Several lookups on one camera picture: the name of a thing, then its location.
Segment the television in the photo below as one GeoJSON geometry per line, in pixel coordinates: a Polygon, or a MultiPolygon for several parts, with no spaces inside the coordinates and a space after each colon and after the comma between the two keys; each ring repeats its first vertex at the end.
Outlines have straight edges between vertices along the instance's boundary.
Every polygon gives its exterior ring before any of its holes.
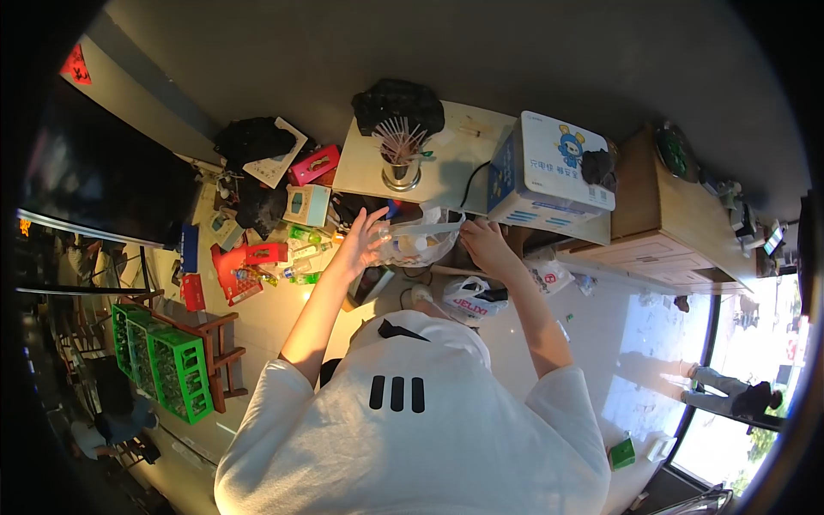
{"type": "Polygon", "coordinates": [[[18,215],[87,236],[173,248],[194,211],[196,175],[188,162],[58,77],[18,215]]]}

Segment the green crate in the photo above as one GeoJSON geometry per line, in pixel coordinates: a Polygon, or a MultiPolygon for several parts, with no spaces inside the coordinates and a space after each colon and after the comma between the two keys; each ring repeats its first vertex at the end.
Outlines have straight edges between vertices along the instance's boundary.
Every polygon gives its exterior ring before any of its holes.
{"type": "Polygon", "coordinates": [[[151,341],[149,352],[160,404],[188,424],[212,413],[203,340],[171,327],[153,333],[151,341]]]}
{"type": "Polygon", "coordinates": [[[166,322],[151,317],[134,321],[131,319],[126,320],[126,333],[129,336],[129,357],[132,361],[132,381],[153,399],[157,399],[157,388],[155,387],[154,373],[152,372],[152,358],[149,353],[152,335],[170,327],[171,325],[166,322]]]}
{"type": "Polygon", "coordinates": [[[149,310],[137,304],[112,304],[111,306],[111,332],[115,337],[115,357],[117,367],[134,380],[132,372],[132,359],[129,353],[129,333],[126,328],[126,321],[138,321],[151,318],[149,310]]]}

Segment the white box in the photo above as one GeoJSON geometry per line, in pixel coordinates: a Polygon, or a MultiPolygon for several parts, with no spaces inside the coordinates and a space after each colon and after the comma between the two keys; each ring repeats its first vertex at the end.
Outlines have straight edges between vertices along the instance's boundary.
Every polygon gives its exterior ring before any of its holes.
{"type": "Polygon", "coordinates": [[[552,231],[615,209],[615,195],[581,175],[586,151],[606,140],[549,116],[523,111],[489,166],[487,217],[552,231]]]}

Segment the pedestrian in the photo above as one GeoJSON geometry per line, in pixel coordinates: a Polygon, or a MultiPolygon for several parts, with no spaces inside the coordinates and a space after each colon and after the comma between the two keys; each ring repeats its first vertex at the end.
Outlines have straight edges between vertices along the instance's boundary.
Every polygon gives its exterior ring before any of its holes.
{"type": "Polygon", "coordinates": [[[727,394],[722,397],[688,390],[681,393],[681,402],[718,414],[752,418],[764,414],[767,407],[778,409],[784,400],[781,392],[773,390],[769,382],[762,381],[751,386],[735,377],[722,376],[710,367],[701,367],[698,363],[692,363],[686,374],[682,375],[727,394]]]}
{"type": "Polygon", "coordinates": [[[599,513],[610,468],[580,368],[497,223],[461,226],[472,260],[506,285],[538,382],[516,400],[489,351],[427,288],[377,316],[315,392],[349,283],[377,257],[361,210],[266,364],[215,477],[233,513],[599,513]]]}

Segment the hand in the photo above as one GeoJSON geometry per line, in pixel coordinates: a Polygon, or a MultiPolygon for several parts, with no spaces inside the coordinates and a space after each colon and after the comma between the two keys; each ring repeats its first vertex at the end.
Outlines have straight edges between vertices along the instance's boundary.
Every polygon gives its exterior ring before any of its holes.
{"type": "Polygon", "coordinates": [[[472,261],[493,278],[506,284],[526,270],[503,240],[501,227],[482,218],[461,225],[461,243],[472,261]]]}
{"type": "Polygon", "coordinates": [[[340,244],[338,252],[332,258],[327,269],[333,273],[340,274],[341,279],[346,283],[354,281],[363,269],[369,266],[378,257],[377,248],[381,246],[391,236],[372,241],[372,237],[378,232],[379,226],[375,221],[383,215],[389,213],[389,208],[380,208],[376,212],[366,215],[366,209],[361,208],[358,217],[352,223],[349,234],[340,244]]]}

